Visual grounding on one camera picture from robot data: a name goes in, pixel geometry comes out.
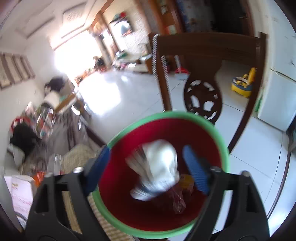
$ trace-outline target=ceiling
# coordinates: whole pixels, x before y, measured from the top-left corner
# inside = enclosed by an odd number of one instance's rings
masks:
[[[0,46],[24,50],[38,37],[52,48],[87,29],[106,0],[22,0],[0,30]]]

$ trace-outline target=person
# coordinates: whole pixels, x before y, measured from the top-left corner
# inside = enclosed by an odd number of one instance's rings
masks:
[[[44,85],[44,94],[45,96],[50,91],[60,92],[60,90],[65,86],[65,81],[62,76],[53,77],[48,83]]]
[[[96,63],[94,65],[94,70],[95,71],[105,71],[106,70],[106,65],[103,60],[103,58],[99,58],[98,56],[94,56],[94,60],[96,60]]]

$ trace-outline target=chair backrest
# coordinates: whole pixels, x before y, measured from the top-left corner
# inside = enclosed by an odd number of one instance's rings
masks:
[[[228,146],[231,152],[246,127],[258,97],[265,64],[266,34],[260,33],[260,38],[214,32],[154,36],[154,33],[150,33],[149,39],[152,48],[156,48],[155,71],[165,110],[172,110],[172,106],[162,56],[180,56],[185,68],[191,72],[184,89],[186,108],[207,118],[212,116],[212,123],[215,123],[222,110],[221,92],[214,79],[222,60],[238,62],[257,69],[246,110]],[[200,84],[195,85],[194,82],[197,80]],[[194,109],[191,96],[198,98],[198,109]],[[213,102],[211,110],[201,108],[207,101]]]

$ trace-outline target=television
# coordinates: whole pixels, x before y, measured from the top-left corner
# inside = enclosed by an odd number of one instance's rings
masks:
[[[119,19],[113,25],[113,31],[116,31],[118,35],[126,36],[133,32],[129,21],[126,18]]]

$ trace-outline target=bright window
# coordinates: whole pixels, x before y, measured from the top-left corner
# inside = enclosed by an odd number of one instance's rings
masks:
[[[56,67],[70,80],[84,73],[95,64],[94,56],[102,56],[99,46],[88,31],[70,39],[55,50]]]

